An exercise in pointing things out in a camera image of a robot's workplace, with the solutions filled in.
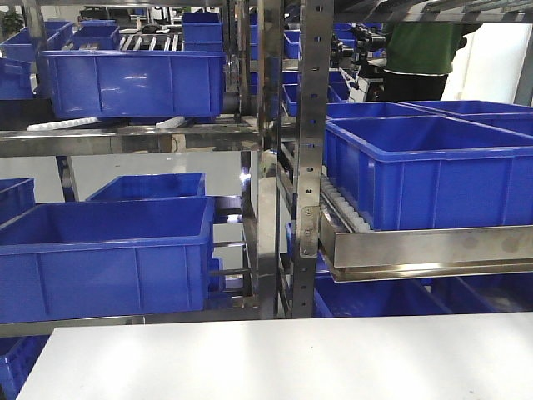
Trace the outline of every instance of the black pants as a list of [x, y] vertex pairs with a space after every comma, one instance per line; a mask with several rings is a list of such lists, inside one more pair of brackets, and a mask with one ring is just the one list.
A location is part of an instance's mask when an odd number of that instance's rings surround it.
[[424, 77], [385, 72], [385, 100], [394, 103], [441, 100], [447, 79], [447, 75]]

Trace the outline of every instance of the green shirt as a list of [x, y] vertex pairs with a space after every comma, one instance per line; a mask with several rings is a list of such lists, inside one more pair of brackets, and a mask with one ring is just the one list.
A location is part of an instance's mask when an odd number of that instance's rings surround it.
[[385, 70], [414, 75], [451, 73], [461, 38], [479, 26], [428, 22], [387, 24], [383, 28], [388, 39]]

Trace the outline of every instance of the metal rail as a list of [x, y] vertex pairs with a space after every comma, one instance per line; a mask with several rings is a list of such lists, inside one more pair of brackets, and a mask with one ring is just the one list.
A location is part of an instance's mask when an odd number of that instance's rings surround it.
[[0, 157], [256, 151], [258, 142], [254, 127], [240, 125], [0, 131]]
[[533, 226], [356, 233], [324, 202], [320, 235], [338, 282], [533, 271]]

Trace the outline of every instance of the blue storage crate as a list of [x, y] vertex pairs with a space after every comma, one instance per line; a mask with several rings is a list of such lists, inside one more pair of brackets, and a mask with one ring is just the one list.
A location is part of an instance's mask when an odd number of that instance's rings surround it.
[[[213, 258], [209, 264], [209, 271], [223, 270], [221, 258]], [[209, 277], [209, 292], [223, 292], [226, 289], [226, 277], [224, 275], [212, 275]]]
[[204, 173], [163, 173], [160, 175], [124, 175], [87, 198], [87, 201], [143, 200], [148, 198], [184, 198], [206, 194]]
[[300, 31], [285, 31], [283, 37], [285, 57], [292, 59], [300, 58]]
[[258, 44], [259, 35], [258, 35], [258, 25], [257, 25], [257, 14], [250, 14], [250, 44]]
[[356, 37], [353, 36], [353, 33], [351, 32], [343, 32], [343, 31], [335, 31], [335, 35], [337, 38], [344, 43], [345, 46], [348, 46], [350, 48], [356, 48], [357, 47], [357, 40]]
[[464, 119], [533, 136], [533, 114], [467, 115]]
[[484, 305], [487, 313], [533, 311], [530, 272], [457, 278]]
[[330, 82], [327, 89], [329, 103], [345, 103], [350, 98], [350, 88], [346, 82]]
[[[250, 72], [250, 93], [257, 94], [257, 84], [259, 83], [259, 77], [257, 72]], [[284, 71], [283, 72], [283, 84], [298, 83], [298, 71]]]
[[29, 62], [0, 58], [0, 100], [33, 98], [31, 68]]
[[454, 314], [493, 313], [491, 307], [460, 277], [432, 278], [431, 294]]
[[[47, 29], [47, 45], [49, 50], [61, 50], [70, 41], [73, 26], [71, 22], [46, 21], [44, 25]], [[0, 48], [4, 51], [5, 58], [24, 61], [26, 63], [35, 62], [35, 52], [30, 41], [30, 33], [26, 27], [15, 36], [10, 37], [7, 41], [0, 44]]]
[[0, 225], [35, 206], [33, 179], [0, 179]]
[[328, 176], [375, 230], [533, 223], [533, 137], [446, 117], [326, 130]]
[[48, 336], [0, 338], [0, 394], [6, 400], [17, 398], [47, 340]]
[[44, 26], [50, 33], [55, 32], [57, 34], [53, 47], [49, 47], [49, 50], [61, 50], [63, 46], [71, 41], [74, 28], [72, 22], [46, 21]]
[[43, 52], [58, 118], [215, 117], [223, 52]]
[[482, 117], [486, 114], [531, 114], [533, 108], [504, 104], [501, 102], [480, 102], [477, 100], [467, 101], [444, 101], [444, 102], [405, 102], [413, 107], [419, 107], [433, 113], [445, 114], [449, 117], [462, 118], [474, 115]]
[[345, 102], [327, 106], [327, 116], [329, 118], [388, 118], [423, 115], [431, 114], [418, 108], [407, 107], [393, 102]]
[[184, 42], [183, 50], [186, 52], [223, 52], [222, 42]]
[[0, 323], [201, 310], [210, 197], [42, 204], [0, 228]]
[[339, 22], [333, 25], [333, 30], [336, 32], [345, 32], [353, 28], [351, 23]]
[[390, 317], [449, 314], [439, 299], [415, 280], [335, 283], [315, 279], [315, 317]]
[[84, 44], [97, 44], [99, 50], [118, 50], [120, 33], [117, 25], [85, 25], [72, 36], [74, 50]]
[[221, 42], [222, 22], [217, 12], [185, 12], [183, 42]]
[[533, 135], [533, 108], [498, 102], [410, 102], [412, 107], [429, 113], [444, 113], [492, 127]]
[[[339, 72], [330, 72], [327, 97], [329, 103], [345, 102], [350, 97], [350, 89]], [[295, 117], [298, 114], [298, 85], [283, 85], [283, 101], [286, 104], [287, 113]]]
[[117, 25], [114, 19], [89, 19], [87, 21], [81, 21], [80, 25], [83, 27], [110, 27]]
[[250, 45], [250, 59], [251, 60], [258, 60], [259, 59], [259, 48], [258, 44], [251, 44]]

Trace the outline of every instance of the white countertop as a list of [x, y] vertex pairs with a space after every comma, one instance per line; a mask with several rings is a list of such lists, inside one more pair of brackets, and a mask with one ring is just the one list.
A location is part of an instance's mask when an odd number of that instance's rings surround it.
[[531, 399], [533, 313], [54, 331], [18, 400]]

